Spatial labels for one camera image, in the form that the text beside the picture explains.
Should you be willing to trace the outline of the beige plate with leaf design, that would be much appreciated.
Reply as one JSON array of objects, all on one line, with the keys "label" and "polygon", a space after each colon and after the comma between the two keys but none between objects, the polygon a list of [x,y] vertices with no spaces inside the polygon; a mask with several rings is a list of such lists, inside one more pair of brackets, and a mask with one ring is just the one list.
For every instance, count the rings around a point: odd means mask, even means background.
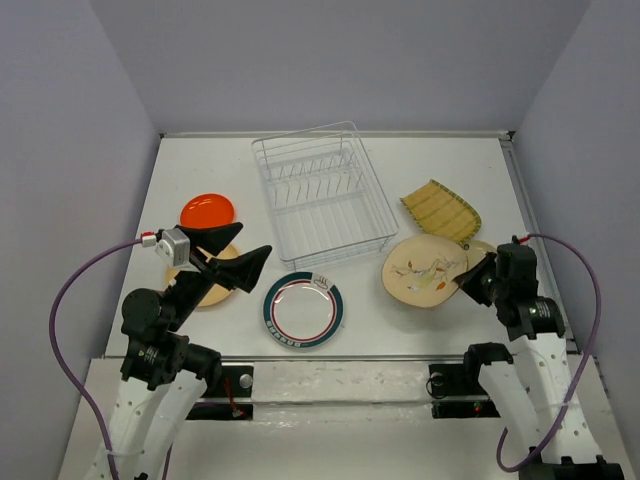
[{"label": "beige plate with leaf design", "polygon": [[419,308],[436,307],[459,289],[454,279],[468,260],[461,246],[444,237],[419,234],[398,243],[381,271],[384,289],[396,300]]}]

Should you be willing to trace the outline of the white plate with green rim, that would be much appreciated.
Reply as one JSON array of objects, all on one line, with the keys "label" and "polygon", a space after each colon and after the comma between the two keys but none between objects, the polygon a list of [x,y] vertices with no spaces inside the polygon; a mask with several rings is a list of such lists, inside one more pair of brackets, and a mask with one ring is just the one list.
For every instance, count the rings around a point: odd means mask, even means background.
[{"label": "white plate with green rim", "polygon": [[345,305],[339,288],[313,272],[294,272],[268,290],[263,324],[273,340],[287,348],[307,350],[331,340],[342,327]]}]

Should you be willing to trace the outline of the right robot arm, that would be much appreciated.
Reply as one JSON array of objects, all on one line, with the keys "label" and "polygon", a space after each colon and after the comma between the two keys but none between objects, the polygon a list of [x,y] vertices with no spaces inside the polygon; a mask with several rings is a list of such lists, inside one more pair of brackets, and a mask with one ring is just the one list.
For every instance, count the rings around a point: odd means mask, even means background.
[{"label": "right robot arm", "polygon": [[589,428],[577,386],[588,359],[567,359],[564,319],[557,303],[538,293],[537,257],[515,238],[456,277],[476,303],[494,307],[509,342],[474,344],[464,354],[462,384],[485,391],[505,423],[498,444],[517,440],[522,460],[506,473],[521,479],[621,479],[622,467],[604,458]]}]

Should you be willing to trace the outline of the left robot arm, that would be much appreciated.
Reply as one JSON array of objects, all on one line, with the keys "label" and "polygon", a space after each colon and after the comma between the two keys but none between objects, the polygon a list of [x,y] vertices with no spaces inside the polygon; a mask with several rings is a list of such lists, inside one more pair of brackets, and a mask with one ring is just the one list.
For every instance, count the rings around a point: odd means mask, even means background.
[{"label": "left robot arm", "polygon": [[177,274],[165,289],[138,288],[122,302],[128,345],[118,396],[110,419],[99,422],[103,440],[86,478],[153,478],[197,399],[219,388],[220,353],[179,330],[214,286],[249,293],[257,285],[271,246],[233,259],[219,256],[242,228],[239,222],[209,229],[176,225],[138,239]]}]

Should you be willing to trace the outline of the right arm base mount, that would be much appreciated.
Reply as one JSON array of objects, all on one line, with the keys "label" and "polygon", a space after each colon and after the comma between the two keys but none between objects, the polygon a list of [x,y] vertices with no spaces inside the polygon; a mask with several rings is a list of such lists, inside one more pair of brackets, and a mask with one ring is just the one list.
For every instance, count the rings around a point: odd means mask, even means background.
[{"label": "right arm base mount", "polygon": [[462,363],[432,363],[425,383],[436,420],[499,418],[496,406]]}]

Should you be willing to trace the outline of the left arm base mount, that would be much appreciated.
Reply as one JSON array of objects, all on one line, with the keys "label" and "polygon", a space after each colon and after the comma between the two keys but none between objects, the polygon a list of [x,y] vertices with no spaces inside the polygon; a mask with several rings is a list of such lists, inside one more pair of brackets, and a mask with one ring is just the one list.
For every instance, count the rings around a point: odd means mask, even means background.
[{"label": "left arm base mount", "polygon": [[250,421],[254,405],[254,365],[223,363],[221,378],[208,387],[187,415],[189,421]]}]

